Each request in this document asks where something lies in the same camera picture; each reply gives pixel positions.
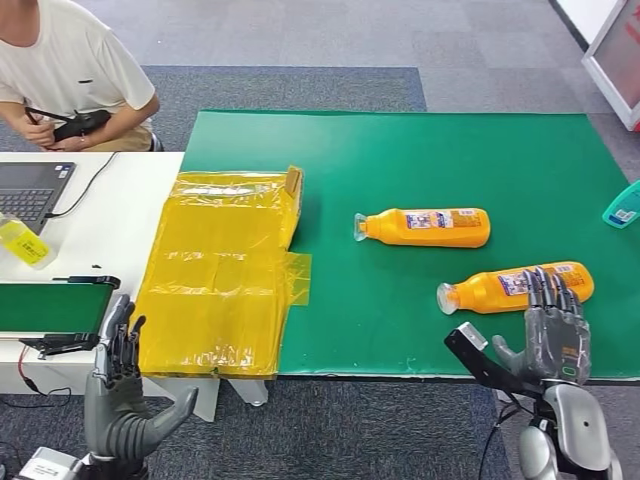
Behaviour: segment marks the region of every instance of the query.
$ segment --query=clear bottle cap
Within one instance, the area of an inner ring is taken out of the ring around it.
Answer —
[[[367,217],[362,213],[356,213],[353,221],[353,238],[356,242],[361,242],[367,238]]]
[[[460,308],[460,297],[456,292],[456,287],[448,283],[441,283],[435,292],[438,306],[442,313],[451,315]]]

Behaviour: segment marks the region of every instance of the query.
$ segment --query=black camera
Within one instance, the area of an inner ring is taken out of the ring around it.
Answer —
[[[73,118],[63,117],[62,115],[56,115],[54,113],[45,112],[42,110],[36,110],[35,108],[26,107],[26,115],[34,124],[37,124],[32,113],[37,113],[45,117],[53,118],[54,120],[60,120],[65,122],[64,125],[54,130],[54,138],[56,142],[64,140],[69,137],[82,137],[88,135],[93,131],[97,130],[104,126],[111,118],[111,114],[106,110],[96,110],[95,112],[89,113],[78,113],[75,110],[75,116]]]

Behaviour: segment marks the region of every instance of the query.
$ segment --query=man's arm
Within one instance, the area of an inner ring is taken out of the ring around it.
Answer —
[[[155,114],[159,108],[160,101],[155,94],[153,94],[153,97],[149,103],[140,110],[134,110],[129,105],[125,105],[118,113],[109,118],[103,127],[85,136],[82,148],[91,148],[122,137]]]
[[[44,148],[54,144],[54,124],[34,115],[38,124],[34,125],[24,111],[24,105],[16,102],[0,102],[0,117],[26,140]]]
[[[0,117],[14,130],[17,130],[14,125],[24,114],[24,106],[20,103],[0,102]]]

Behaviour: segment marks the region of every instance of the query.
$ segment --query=carpet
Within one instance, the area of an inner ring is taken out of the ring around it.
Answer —
[[[146,66],[160,98],[153,128],[167,151],[186,148],[203,108],[420,112],[417,68]],[[0,123],[0,151],[36,151]]]
[[[168,150],[183,150],[202,108],[424,111],[414,68],[145,67],[162,104],[154,118]],[[0,150],[23,150],[0,130]],[[496,419],[493,394],[476,385],[269,382],[269,401],[242,403],[220,386],[216,422],[192,417],[149,459],[152,477],[225,480],[471,480]],[[38,398],[9,396],[12,402]],[[52,409],[0,405],[0,461],[17,473],[11,442],[29,458],[41,445],[82,456],[82,397]],[[159,411],[169,403],[149,399]],[[510,478],[494,438],[483,478]]]
[[[471,480],[495,420],[491,392],[479,386],[280,380],[269,389],[269,402],[256,408],[223,382],[216,422],[190,418],[150,457],[152,477]],[[149,402],[156,412],[169,405]],[[82,397],[54,409],[0,405],[0,425],[0,441],[15,444],[23,460],[41,445],[85,453]],[[510,478],[501,440],[494,442],[483,478]],[[3,457],[17,471],[0,444]]]

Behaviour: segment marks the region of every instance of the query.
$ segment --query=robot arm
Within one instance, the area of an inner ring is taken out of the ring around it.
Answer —
[[[445,343],[482,385],[534,399],[534,416],[518,446],[525,478],[559,480],[565,472],[578,479],[621,480],[602,410],[580,387],[591,369],[590,333],[582,306],[558,275],[553,277],[555,288],[541,268],[525,276],[529,292],[525,349],[514,353],[503,337],[492,339],[507,370],[482,352],[488,342],[469,323]]]
[[[560,472],[578,479],[622,480],[620,462],[609,446],[598,401],[576,385],[559,383],[545,390],[553,412],[534,418],[521,435],[518,456],[527,480],[555,480]]]
[[[144,402],[138,345],[145,318],[129,331],[134,305],[123,295],[100,332],[95,368],[87,377],[85,435],[97,457],[141,461],[193,412],[198,389],[183,392],[168,409],[151,418]]]
[[[87,377],[85,436],[90,453],[79,460],[46,447],[38,448],[20,473],[20,480],[146,480],[145,457],[193,412],[198,389],[183,392],[155,417],[143,397],[138,343],[144,317],[131,330],[134,305],[120,297],[105,320],[94,369]]]

